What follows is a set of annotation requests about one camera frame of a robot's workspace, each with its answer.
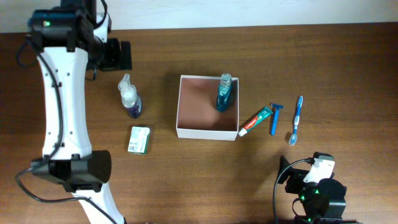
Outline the green white soap box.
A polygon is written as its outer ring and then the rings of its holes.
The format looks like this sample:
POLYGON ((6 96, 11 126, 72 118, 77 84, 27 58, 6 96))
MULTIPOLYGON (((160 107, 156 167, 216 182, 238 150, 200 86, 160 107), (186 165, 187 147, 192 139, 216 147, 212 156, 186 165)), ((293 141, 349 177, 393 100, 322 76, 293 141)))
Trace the green white soap box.
POLYGON ((133 126, 127 151, 133 154, 147 154, 150 129, 147 127, 133 126))

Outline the teal mouthwash bottle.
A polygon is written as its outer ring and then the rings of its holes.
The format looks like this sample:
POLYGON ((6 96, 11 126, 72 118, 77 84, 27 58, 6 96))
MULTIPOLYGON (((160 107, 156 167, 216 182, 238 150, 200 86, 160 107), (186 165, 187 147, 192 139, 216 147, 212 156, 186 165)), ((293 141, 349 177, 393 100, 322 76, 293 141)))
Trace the teal mouthwash bottle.
POLYGON ((220 77, 218 97, 216 101, 216 107, 218 111, 223 112, 228 108, 232 87, 232 76, 229 73, 222 74, 220 77))

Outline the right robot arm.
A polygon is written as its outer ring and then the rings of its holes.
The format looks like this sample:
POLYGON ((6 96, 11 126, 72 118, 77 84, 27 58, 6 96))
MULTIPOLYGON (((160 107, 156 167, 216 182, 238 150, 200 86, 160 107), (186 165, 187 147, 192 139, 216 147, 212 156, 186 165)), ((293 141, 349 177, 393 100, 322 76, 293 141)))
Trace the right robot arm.
POLYGON ((275 184, 286 184, 285 191, 295 194, 304 215, 295 214, 294 223, 342 223, 347 188, 335 180, 334 157, 315 152, 312 157, 289 163, 280 157, 275 184))

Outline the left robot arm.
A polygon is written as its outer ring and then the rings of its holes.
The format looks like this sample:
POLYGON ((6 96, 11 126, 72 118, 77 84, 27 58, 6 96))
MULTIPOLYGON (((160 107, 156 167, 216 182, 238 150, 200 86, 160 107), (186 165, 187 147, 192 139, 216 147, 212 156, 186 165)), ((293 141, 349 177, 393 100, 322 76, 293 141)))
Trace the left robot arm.
POLYGON ((131 46, 108 37, 111 18, 98 12, 93 0, 36 10, 28 26, 42 71, 46 115, 42 156, 29 170, 71 193, 91 223, 124 223, 109 188, 111 154, 93 150, 88 136, 85 80, 89 70, 130 70, 131 46))

